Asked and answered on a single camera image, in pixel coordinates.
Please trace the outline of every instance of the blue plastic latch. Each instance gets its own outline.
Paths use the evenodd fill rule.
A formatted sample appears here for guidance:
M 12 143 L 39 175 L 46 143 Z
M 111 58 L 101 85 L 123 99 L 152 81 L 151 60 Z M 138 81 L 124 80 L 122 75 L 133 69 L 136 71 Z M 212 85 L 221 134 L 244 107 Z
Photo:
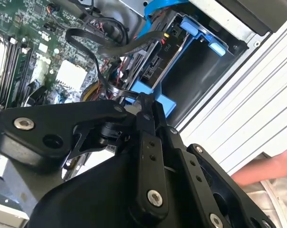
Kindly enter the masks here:
M 145 94 L 151 94 L 154 92 L 153 89 L 151 89 L 149 86 L 147 86 L 146 84 L 142 83 L 141 81 L 137 80 L 132 88 L 131 91 L 137 92 L 137 93 L 145 93 Z M 131 98 L 126 98 L 126 100 L 128 102 L 133 103 L 135 100 L 131 99 Z
M 183 28 L 185 31 L 190 33 L 193 37 L 196 37 L 199 33 L 199 26 L 196 25 L 192 20 L 188 17 L 184 17 L 180 27 Z
M 223 45 L 220 41 L 218 41 L 213 35 L 203 33 L 200 30 L 201 27 L 187 16 L 183 18 L 180 27 L 193 35 L 195 39 L 204 37 L 204 39 L 209 42 L 208 46 L 220 57 L 225 55 L 227 47 Z

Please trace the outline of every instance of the blue drive bracket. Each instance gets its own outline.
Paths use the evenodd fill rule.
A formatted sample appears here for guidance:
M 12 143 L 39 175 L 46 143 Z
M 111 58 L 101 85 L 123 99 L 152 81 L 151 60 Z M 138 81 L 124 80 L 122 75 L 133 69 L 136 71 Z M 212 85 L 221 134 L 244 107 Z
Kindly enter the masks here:
M 220 57 L 224 56 L 227 52 L 227 47 L 223 45 L 218 39 L 216 39 L 212 34 L 205 34 L 201 31 L 201 27 L 197 25 L 190 18 L 185 16 L 180 24 L 184 30 L 193 35 L 195 39 L 203 37 L 209 42 L 208 46 Z
M 181 3 L 187 3 L 189 2 L 188 0 L 153 0 L 151 1 L 144 9 L 144 17 L 147 20 L 145 26 L 142 28 L 141 32 L 139 33 L 138 37 L 141 37 L 142 35 L 146 34 L 151 26 L 152 26 L 152 21 L 149 19 L 149 15 L 152 12 L 155 12 L 156 10 L 159 10 L 164 7 L 169 7 Z

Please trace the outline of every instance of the black plastic part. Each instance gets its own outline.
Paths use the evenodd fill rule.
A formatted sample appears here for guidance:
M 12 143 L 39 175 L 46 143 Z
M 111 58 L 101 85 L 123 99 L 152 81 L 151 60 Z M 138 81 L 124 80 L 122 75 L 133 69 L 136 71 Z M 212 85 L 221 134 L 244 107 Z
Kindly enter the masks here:
M 76 126 L 123 121 L 126 116 L 112 100 L 8 109 L 0 113 L 0 153 L 36 171 L 52 172 L 65 163 Z M 32 120 L 34 129 L 17 129 L 13 122 L 19 117 Z
M 168 214 L 167 185 L 164 173 L 161 140 L 158 137 L 141 131 L 139 148 L 134 147 L 134 187 L 130 213 L 144 226 L 154 226 L 165 219 Z M 156 190 L 162 197 L 161 207 L 155 207 L 147 198 L 148 191 Z
M 287 20 L 287 0 L 217 1 L 261 36 L 277 32 Z
M 28 228 L 143 227 L 129 212 L 134 185 L 131 163 L 131 154 L 121 154 L 53 189 L 37 204 Z M 158 225 L 144 227 L 195 227 L 200 218 L 189 221 L 195 211 L 179 175 L 170 170 L 165 175 L 169 213 Z
M 197 151 L 197 147 L 202 149 L 202 153 Z M 194 154 L 198 164 L 212 178 L 209 186 L 216 198 L 221 200 L 217 204 L 226 211 L 225 218 L 230 221 L 233 227 L 251 227 L 252 218 L 259 224 L 258 227 L 268 228 L 262 222 L 267 221 L 270 227 L 275 227 L 274 223 L 261 211 L 255 203 L 248 199 L 248 195 L 230 178 L 230 176 L 220 167 L 218 163 L 198 144 L 192 144 L 187 151 Z
M 275 228 L 204 149 L 198 153 L 199 145 L 184 146 L 179 133 L 166 125 L 153 96 L 140 94 L 138 101 L 142 111 L 136 119 L 112 100 L 0 114 L 0 152 L 29 166 L 29 172 L 58 169 L 70 150 L 79 148 L 77 135 L 85 131 L 92 143 L 83 141 L 84 152 L 115 140 L 119 151 L 48 192 L 36 205 L 28 228 L 212 228 L 211 214 L 224 228 L 267 228 L 262 220 Z M 31 119 L 35 128 L 15 128 L 18 117 Z M 151 204 L 149 190 L 160 193 L 161 205 Z
M 43 85 L 35 90 L 31 95 L 27 98 L 27 106 L 37 106 L 42 105 L 47 88 Z

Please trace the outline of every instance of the black mechanical arm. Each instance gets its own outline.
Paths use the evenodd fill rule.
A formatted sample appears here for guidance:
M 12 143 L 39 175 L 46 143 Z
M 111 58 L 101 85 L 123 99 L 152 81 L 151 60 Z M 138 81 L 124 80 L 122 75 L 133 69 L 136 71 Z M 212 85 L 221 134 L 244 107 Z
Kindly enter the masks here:
M 140 94 L 131 114 L 112 100 L 0 113 L 0 178 L 28 228 L 274 228 L 197 144 L 185 147 L 162 105 Z M 116 146 L 66 182 L 66 160 Z

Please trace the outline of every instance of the screw hole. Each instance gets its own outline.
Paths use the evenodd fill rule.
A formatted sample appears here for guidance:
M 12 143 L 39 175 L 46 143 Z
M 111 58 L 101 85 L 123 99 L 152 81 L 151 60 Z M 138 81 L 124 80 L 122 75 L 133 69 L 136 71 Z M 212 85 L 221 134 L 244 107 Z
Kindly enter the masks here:
M 214 218 L 214 222 L 215 222 L 217 225 L 219 225 L 218 219 Z
M 55 134 L 47 134 L 42 141 L 45 146 L 51 149 L 60 149 L 63 146 L 63 140 Z
M 199 182 L 202 182 L 202 179 L 200 178 L 200 176 L 196 176 L 196 179 L 197 179 Z
M 156 161 L 156 157 L 152 154 L 149 156 L 149 158 L 152 160 L 152 161 Z

